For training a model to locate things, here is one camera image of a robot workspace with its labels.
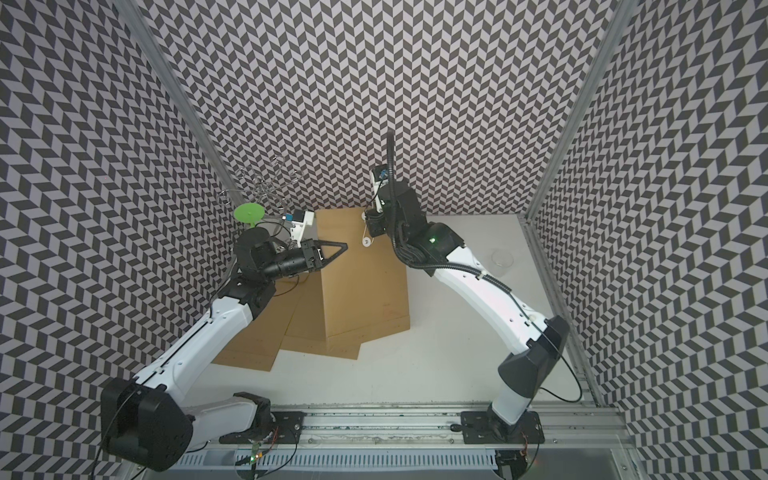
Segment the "brown file bag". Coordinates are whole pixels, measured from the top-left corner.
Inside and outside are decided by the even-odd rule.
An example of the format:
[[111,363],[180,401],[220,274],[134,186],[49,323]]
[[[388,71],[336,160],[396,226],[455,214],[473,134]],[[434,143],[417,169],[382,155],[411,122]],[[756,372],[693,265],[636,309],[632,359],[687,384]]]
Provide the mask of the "brown file bag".
[[328,338],[321,279],[308,275],[280,297],[288,306],[288,324],[282,350],[356,360],[360,344],[340,344]]
[[280,280],[266,309],[215,357],[216,365],[269,372],[298,302],[297,279]]
[[389,238],[375,238],[364,210],[320,210],[320,240],[345,243],[347,250],[321,270],[327,342],[354,347],[410,329],[406,267]]

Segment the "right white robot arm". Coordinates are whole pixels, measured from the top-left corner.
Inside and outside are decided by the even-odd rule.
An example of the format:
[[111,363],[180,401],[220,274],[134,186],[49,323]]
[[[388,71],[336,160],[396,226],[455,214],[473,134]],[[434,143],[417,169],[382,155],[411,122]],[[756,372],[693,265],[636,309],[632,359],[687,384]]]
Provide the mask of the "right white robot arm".
[[497,368],[504,386],[489,416],[500,427],[516,428],[562,358],[570,325],[530,307],[490,274],[451,227],[429,221],[405,181],[374,180],[372,188],[372,207],[365,211],[371,234],[387,235],[398,260],[453,290],[504,342],[508,356]]

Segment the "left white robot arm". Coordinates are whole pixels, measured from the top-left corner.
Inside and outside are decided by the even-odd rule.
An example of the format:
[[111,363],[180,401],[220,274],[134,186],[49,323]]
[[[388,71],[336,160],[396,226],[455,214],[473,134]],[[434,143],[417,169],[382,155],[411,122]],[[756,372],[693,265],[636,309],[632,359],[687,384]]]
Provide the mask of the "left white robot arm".
[[205,313],[165,353],[130,379],[112,378],[101,392],[103,453],[155,472],[174,466],[201,443],[274,442],[278,425],[269,399],[246,392],[193,408],[183,408],[189,390],[227,344],[266,309],[278,280],[323,269],[348,249],[344,242],[303,240],[277,251],[263,227],[243,232],[235,242],[234,269]]

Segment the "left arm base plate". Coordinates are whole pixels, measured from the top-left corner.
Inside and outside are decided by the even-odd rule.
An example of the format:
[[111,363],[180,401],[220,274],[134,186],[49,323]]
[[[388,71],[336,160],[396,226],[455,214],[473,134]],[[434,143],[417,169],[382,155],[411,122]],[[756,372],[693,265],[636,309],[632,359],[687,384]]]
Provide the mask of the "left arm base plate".
[[276,411],[258,414],[249,428],[221,436],[220,444],[255,444],[267,446],[295,444],[301,437],[306,414],[302,411]]

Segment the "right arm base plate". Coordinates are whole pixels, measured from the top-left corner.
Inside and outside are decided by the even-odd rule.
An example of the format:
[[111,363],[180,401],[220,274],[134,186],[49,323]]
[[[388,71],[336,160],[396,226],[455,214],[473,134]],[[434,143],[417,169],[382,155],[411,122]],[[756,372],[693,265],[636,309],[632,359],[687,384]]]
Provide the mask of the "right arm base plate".
[[537,412],[525,411],[515,424],[507,424],[491,409],[463,411],[458,424],[451,426],[462,434],[465,444],[543,444],[545,436]]

